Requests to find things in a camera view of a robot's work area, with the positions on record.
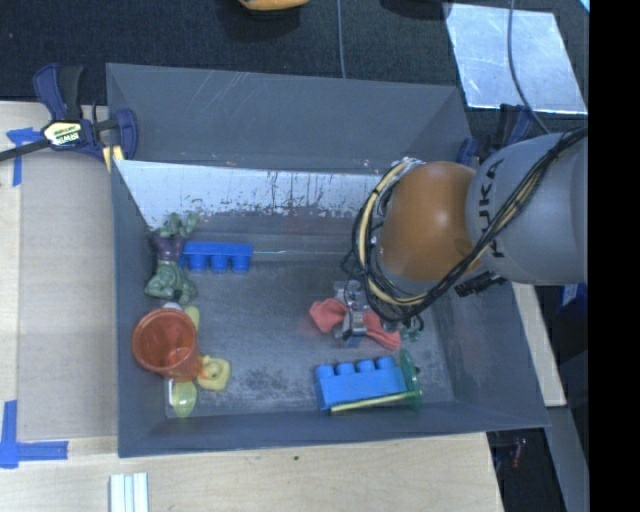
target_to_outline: orange cup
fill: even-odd
[[[202,366],[196,326],[178,309],[155,309],[142,317],[131,349],[140,366],[176,382],[195,379]]]

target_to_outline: orange object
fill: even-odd
[[[239,0],[242,5],[252,11],[276,11],[300,7],[309,0]]]
[[[326,299],[316,301],[311,305],[309,314],[315,322],[318,329],[328,334],[333,326],[342,323],[349,308],[337,299]],[[384,348],[389,350],[397,350],[400,348],[400,333],[395,330],[387,332],[382,328],[380,317],[375,311],[364,311],[362,321],[367,328],[366,336],[377,341]]]
[[[473,249],[465,224],[465,200],[475,170],[431,162],[410,171],[391,195],[380,255],[394,274],[438,281]]]
[[[131,349],[140,366],[176,382],[195,379],[202,366],[196,326],[178,309],[155,309],[142,317]]]

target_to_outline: gray bin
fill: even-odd
[[[112,171],[121,457],[548,424],[509,285],[451,293],[424,313],[420,338],[404,344],[420,368],[419,410],[332,417],[315,403],[316,366],[390,353],[369,339],[342,347],[308,309],[346,278],[353,215],[391,162],[455,159],[468,135],[457,89],[124,65],[107,74],[111,111],[131,108],[140,129],[135,160]],[[162,304],[143,292],[147,235],[170,211],[200,213],[194,240],[254,247],[246,274],[191,275],[201,352],[229,359],[232,378],[201,391],[189,418],[174,417],[164,380],[130,349],[137,321]]]

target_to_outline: green toy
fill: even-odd
[[[183,223],[177,213],[169,215],[164,226],[153,232],[151,242],[157,251],[157,268],[144,292],[152,297],[177,300],[181,306],[196,298],[197,291],[179,265],[184,244],[198,223],[198,214],[187,215]]]

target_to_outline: black cable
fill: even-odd
[[[471,253],[458,262],[433,288],[420,296],[422,298],[419,301],[417,301],[415,297],[407,297],[408,294],[399,290],[397,286],[384,276],[384,272],[378,267],[376,258],[373,257],[373,251],[371,250],[373,247],[371,243],[373,233],[370,228],[370,222],[367,223],[367,233],[365,236],[365,240],[369,245],[365,250],[365,261],[361,262],[358,259],[357,240],[359,228],[363,221],[364,206],[356,216],[352,229],[352,248],[343,259],[341,267],[348,273],[350,278],[360,278],[360,280],[363,281],[369,305],[383,320],[388,322],[403,322],[406,325],[413,317],[419,315],[437,299],[442,297],[442,295],[458,281],[487,247],[489,247],[489,244],[526,208],[550,166],[560,158],[565,150],[586,137],[587,133],[587,128],[582,128],[563,134],[556,144],[529,169],[518,186],[505,200],[489,226],[487,226],[487,229],[476,242]],[[354,262],[350,268],[347,268],[346,264],[351,256],[354,257]],[[381,297],[373,293],[370,283],[373,283],[387,296],[399,302],[399,304],[384,301]],[[402,301],[417,303],[403,305]]]
[[[336,9],[338,11],[338,51],[340,55],[340,72],[342,73],[342,78],[347,78],[344,66],[344,47],[342,45],[342,5],[340,0],[336,0]]]

